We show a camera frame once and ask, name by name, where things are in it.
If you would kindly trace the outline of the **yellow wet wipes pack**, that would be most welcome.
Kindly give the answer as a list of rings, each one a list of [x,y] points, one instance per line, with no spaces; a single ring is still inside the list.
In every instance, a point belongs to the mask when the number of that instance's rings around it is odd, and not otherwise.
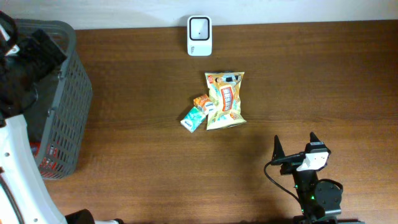
[[[208,115],[206,130],[224,129],[244,124],[240,89],[244,72],[206,72],[206,84],[215,112]]]

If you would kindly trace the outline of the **orange Kleenex tissue pack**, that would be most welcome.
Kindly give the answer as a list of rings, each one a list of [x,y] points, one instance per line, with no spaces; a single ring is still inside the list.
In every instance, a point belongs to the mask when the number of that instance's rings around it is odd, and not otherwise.
[[[210,100],[207,94],[195,98],[193,104],[205,115],[212,114],[216,111],[215,104]]]

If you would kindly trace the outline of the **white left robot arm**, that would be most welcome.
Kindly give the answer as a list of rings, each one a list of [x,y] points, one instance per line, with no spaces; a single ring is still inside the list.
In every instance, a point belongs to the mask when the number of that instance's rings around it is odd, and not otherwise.
[[[64,215],[44,184],[76,169],[93,89],[62,21],[1,14],[1,222],[94,223]]]

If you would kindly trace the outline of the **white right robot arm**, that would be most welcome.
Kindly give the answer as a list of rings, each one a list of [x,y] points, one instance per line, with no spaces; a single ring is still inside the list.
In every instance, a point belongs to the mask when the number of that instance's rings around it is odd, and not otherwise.
[[[286,156],[279,137],[274,137],[274,151],[268,163],[279,166],[281,175],[292,175],[296,194],[281,185],[281,189],[293,196],[300,205],[302,214],[293,217],[294,223],[337,223],[341,214],[343,185],[331,179],[319,179],[317,172],[327,166],[331,151],[325,143],[310,133],[310,142],[305,150]]]

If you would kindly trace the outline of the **white barcode scanner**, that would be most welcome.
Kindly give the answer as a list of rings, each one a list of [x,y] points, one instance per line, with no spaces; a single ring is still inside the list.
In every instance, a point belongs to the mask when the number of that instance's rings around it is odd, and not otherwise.
[[[187,52],[192,57],[207,57],[213,50],[212,20],[208,16],[187,19]]]

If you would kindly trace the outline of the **grey plastic basket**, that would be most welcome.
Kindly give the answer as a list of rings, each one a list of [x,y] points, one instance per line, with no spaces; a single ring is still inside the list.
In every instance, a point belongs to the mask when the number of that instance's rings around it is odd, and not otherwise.
[[[93,96],[92,84],[76,51],[75,30],[62,21],[16,19],[21,37],[44,30],[67,59],[35,89],[37,101],[24,112],[31,143],[39,144],[35,162],[43,179],[72,175],[80,152]]]

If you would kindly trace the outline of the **green Kleenex tissue pack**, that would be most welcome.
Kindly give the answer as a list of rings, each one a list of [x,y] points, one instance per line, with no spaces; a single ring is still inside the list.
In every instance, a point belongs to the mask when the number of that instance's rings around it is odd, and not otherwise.
[[[197,127],[199,127],[205,120],[206,114],[199,110],[197,107],[193,107],[187,115],[180,121],[180,124],[188,131],[193,133]]]

